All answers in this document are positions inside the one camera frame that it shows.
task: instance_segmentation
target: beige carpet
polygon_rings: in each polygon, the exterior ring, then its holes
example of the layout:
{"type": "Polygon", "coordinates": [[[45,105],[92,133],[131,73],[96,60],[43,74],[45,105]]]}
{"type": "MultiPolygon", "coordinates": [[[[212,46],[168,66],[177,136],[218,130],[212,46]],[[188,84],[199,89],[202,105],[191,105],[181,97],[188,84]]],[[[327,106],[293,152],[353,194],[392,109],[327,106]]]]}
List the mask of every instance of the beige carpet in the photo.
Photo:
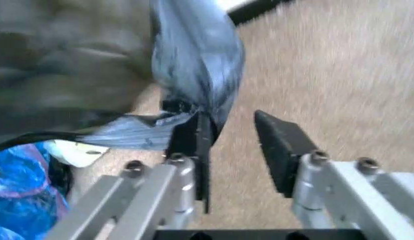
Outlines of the beige carpet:
{"type": "MultiPolygon", "coordinates": [[[[336,160],[370,156],[414,172],[414,0],[296,0],[238,31],[244,80],[212,149],[212,213],[194,227],[299,227],[268,176],[256,109],[298,123],[336,160]]],[[[152,92],[139,112],[157,112],[152,92]]],[[[161,153],[112,150],[77,171],[78,187],[133,159],[153,164],[161,153]]]]}

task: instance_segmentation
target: gray plastic bag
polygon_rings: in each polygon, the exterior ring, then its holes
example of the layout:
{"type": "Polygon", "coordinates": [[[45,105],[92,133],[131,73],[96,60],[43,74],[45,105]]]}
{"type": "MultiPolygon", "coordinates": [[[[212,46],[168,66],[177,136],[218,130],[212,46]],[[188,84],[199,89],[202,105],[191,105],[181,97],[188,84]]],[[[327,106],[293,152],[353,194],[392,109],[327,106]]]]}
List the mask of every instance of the gray plastic bag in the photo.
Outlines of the gray plastic bag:
{"type": "Polygon", "coordinates": [[[0,150],[50,139],[163,150],[197,112],[223,128],[244,47],[213,1],[0,0],[5,9],[19,17],[0,17],[0,150]],[[162,112],[126,114],[152,83],[162,112]]]}

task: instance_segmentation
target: bolt head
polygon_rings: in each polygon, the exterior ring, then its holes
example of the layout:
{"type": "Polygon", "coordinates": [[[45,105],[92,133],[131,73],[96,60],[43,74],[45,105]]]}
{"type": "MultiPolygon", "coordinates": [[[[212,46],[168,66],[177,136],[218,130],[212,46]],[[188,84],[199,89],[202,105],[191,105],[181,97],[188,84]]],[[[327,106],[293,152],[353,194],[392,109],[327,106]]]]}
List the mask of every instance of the bolt head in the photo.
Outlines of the bolt head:
{"type": "Polygon", "coordinates": [[[379,170],[379,163],[370,157],[359,157],[356,168],[363,174],[374,175],[379,170]]]}
{"type": "Polygon", "coordinates": [[[329,155],[322,150],[313,150],[311,152],[311,163],[316,166],[321,166],[329,160],[329,155]]]}
{"type": "Polygon", "coordinates": [[[139,160],[132,160],[125,164],[124,169],[127,171],[141,171],[144,164],[139,160]]]}

